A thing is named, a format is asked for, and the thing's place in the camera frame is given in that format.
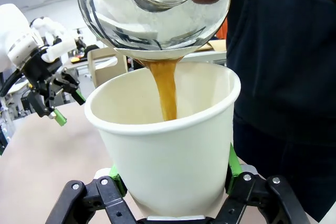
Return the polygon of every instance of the stream of coffee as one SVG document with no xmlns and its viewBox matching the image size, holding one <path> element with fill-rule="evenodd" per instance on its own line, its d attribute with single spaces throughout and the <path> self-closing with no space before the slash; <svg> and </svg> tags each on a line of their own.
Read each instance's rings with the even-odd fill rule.
<svg viewBox="0 0 336 224">
<path fill-rule="evenodd" d="M 175 69 L 182 58 L 173 60 L 141 60 L 149 68 L 155 79 L 160 95 L 163 119 L 165 121 L 177 119 Z"/>
</svg>

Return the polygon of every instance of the metal bolt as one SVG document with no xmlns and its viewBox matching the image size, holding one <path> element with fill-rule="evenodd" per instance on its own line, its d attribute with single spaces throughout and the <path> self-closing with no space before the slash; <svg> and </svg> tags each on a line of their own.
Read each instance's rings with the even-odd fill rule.
<svg viewBox="0 0 336 224">
<path fill-rule="evenodd" d="M 272 181 L 273 181 L 274 184 L 280 184 L 280 178 L 278 178 L 278 177 L 273 178 Z"/>
<path fill-rule="evenodd" d="M 101 184 L 102 184 L 102 185 L 106 185 L 107 183 L 108 183 L 107 179 L 103 179 L 103 180 L 101 181 Z"/>
<path fill-rule="evenodd" d="M 244 175 L 244 180 L 245 181 L 250 181 L 251 180 L 251 176 L 249 174 Z"/>
<path fill-rule="evenodd" d="M 72 188 L 73 188 L 73 190 L 77 190 L 79 188 L 79 185 L 78 184 L 73 184 Z"/>
</svg>

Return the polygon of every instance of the orange cloth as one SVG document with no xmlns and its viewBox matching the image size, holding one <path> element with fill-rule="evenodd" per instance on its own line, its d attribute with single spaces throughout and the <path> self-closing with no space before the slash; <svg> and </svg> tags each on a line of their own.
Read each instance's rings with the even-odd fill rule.
<svg viewBox="0 0 336 224">
<path fill-rule="evenodd" d="M 226 39 L 226 34 L 227 34 L 227 19 L 225 19 L 223 25 L 218 30 L 216 37 L 218 39 Z"/>
</svg>

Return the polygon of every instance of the cup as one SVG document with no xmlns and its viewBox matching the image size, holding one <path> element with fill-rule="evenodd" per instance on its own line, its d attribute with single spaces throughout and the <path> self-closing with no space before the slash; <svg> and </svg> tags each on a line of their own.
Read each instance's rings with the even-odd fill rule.
<svg viewBox="0 0 336 224">
<path fill-rule="evenodd" d="M 220 65 L 181 62 L 175 82 L 177 120 L 163 121 L 148 69 L 98 87 L 87 99 L 85 115 L 149 215 L 206 215 L 223 193 L 240 81 Z"/>
</svg>

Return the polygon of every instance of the beige chair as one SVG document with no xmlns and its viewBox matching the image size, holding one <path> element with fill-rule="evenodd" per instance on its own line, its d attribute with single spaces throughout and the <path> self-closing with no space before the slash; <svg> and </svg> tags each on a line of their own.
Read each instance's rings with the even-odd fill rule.
<svg viewBox="0 0 336 224">
<path fill-rule="evenodd" d="M 117 58 L 118 63 L 116 65 L 97 68 L 96 60 L 111 57 Z M 113 48 L 102 48 L 90 51 L 88 53 L 88 63 L 92 81 L 96 88 L 108 80 L 128 72 L 126 56 L 118 53 Z"/>
</svg>

